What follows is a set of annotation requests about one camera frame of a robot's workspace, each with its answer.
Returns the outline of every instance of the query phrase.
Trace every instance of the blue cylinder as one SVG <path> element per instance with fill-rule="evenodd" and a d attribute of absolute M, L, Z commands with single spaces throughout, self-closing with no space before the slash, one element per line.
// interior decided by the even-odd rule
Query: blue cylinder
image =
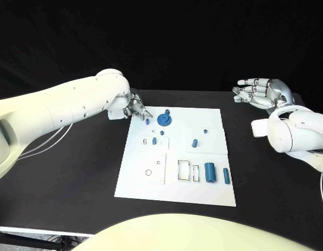
<path fill-rule="evenodd" d="M 229 184 L 229 173 L 227 173 L 227 168 L 223 168 L 223 182 Z"/>
<path fill-rule="evenodd" d="M 204 163 L 204 181 L 207 183 L 216 182 L 214 163 Z"/>
<path fill-rule="evenodd" d="M 197 147 L 197 140 L 193 140 L 191 147 L 193 147 L 193 148 Z"/>

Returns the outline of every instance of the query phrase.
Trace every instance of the black background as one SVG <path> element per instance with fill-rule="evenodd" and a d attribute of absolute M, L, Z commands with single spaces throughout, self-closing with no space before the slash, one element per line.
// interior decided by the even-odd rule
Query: black background
<path fill-rule="evenodd" d="M 109 67 L 138 89 L 278 78 L 323 112 L 323 2 L 0 1 L 0 98 Z"/>

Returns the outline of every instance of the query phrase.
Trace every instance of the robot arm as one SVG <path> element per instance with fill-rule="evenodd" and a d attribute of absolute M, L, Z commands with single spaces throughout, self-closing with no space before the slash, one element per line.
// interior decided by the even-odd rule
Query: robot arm
<path fill-rule="evenodd" d="M 252 121 L 255 137 L 268 136 L 279 153 L 305 161 L 323 172 L 323 115 L 296 106 L 288 86 L 278 79 L 246 79 L 233 87 L 236 102 L 265 109 L 269 118 Z"/>
<path fill-rule="evenodd" d="M 108 110 L 109 119 L 152 117 L 122 73 L 102 70 L 43 91 L 0 100 L 0 178 L 30 142 Z"/>

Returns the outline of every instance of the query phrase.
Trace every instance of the black table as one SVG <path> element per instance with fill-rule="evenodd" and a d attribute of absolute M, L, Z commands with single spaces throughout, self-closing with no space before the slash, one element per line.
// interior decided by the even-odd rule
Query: black table
<path fill-rule="evenodd" d="M 114 197 L 129 119 L 109 121 L 103 112 L 78 122 L 55 147 L 20 160 L 0 180 L 0 226 L 95 234 L 142 215 L 188 213 L 323 250 L 319 172 L 276 153 L 265 137 L 253 138 L 250 121 L 266 112 L 236 104 L 232 92 L 141 94 L 148 106 L 220 109 L 236 208 Z"/>

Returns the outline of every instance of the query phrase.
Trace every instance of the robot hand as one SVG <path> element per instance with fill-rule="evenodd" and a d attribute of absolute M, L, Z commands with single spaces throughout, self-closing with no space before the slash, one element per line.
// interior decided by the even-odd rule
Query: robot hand
<path fill-rule="evenodd" d="M 234 102 L 246 102 L 268 114 L 275 109 L 293 105 L 293 97 L 286 84 L 278 79 L 250 78 L 237 81 L 237 85 L 247 85 L 243 88 L 233 87 L 236 94 Z"/>

